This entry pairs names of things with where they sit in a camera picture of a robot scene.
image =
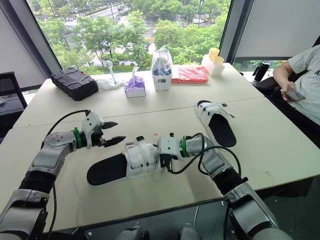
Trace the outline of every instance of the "yellow cup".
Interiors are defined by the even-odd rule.
[[[214,58],[215,58],[216,56],[218,56],[219,52],[220,52],[220,50],[219,50],[218,48],[215,48],[215,47],[211,47],[211,48],[209,49],[209,54],[208,54],[208,56],[209,56],[209,59],[210,59],[211,62],[214,60]]]
[[[213,65],[220,66],[224,62],[224,60],[225,59],[221,56],[215,56],[212,62],[213,62]]]

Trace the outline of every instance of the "table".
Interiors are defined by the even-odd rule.
[[[193,107],[200,100],[223,103],[263,97],[229,63],[224,65],[222,76],[209,77],[207,84],[173,83],[168,91],[162,92],[155,90],[150,71],[137,72],[137,76],[143,77],[145,81],[146,96],[130,99],[127,99],[124,88],[121,87],[100,90],[82,101],[74,101],[47,79],[13,127],[53,124],[60,117],[81,109],[91,109],[105,118]],[[111,76],[107,74],[92,77],[108,79]],[[132,73],[117,73],[115,77],[127,81]],[[63,122],[77,120],[82,120],[80,114],[70,116]]]
[[[241,162],[242,175],[249,178],[249,184],[255,190],[320,174],[319,149],[266,98],[226,104],[226,110],[235,116],[230,125],[237,144],[230,149]],[[177,138],[197,132],[208,135],[195,107],[106,117],[103,120],[118,123],[118,126],[104,130],[106,139],[115,136],[127,138],[109,148],[80,149],[67,156],[56,181],[57,218],[54,230],[156,214],[222,197],[210,178],[198,172],[196,163],[179,175],[164,171],[100,189],[91,188],[86,181],[89,167],[120,153],[124,144],[134,141],[137,136],[142,135],[148,143],[155,144],[159,136],[168,136],[170,132]],[[3,140],[0,145],[0,209],[19,186],[50,127],[51,124],[13,128]],[[81,127],[81,121],[61,123],[56,130],[70,131],[74,127]],[[237,169],[235,160],[227,152],[222,153]],[[173,168],[179,170],[186,163],[187,160],[174,161]],[[48,212],[45,231],[52,219],[52,197]]]

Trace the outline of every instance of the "black insole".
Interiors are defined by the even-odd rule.
[[[127,174],[127,160],[118,154],[93,164],[86,173],[86,179],[92,186],[99,186],[122,179]]]
[[[224,116],[213,114],[208,126],[219,145],[227,148],[236,145],[237,140],[234,132]]]

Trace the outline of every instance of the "red package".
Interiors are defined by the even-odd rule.
[[[172,78],[175,84],[204,84],[208,82],[204,66],[179,66],[178,78]]]

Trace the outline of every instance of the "white box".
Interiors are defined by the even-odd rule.
[[[220,66],[214,65],[212,61],[210,61],[208,54],[205,54],[203,56],[201,64],[202,66],[205,67],[206,71],[210,76],[221,75],[222,71],[225,69],[224,65],[220,65]]]
[[[154,88],[157,91],[168,90],[170,88],[171,80],[172,80],[172,71],[170,75],[167,76],[157,76],[152,75]]]

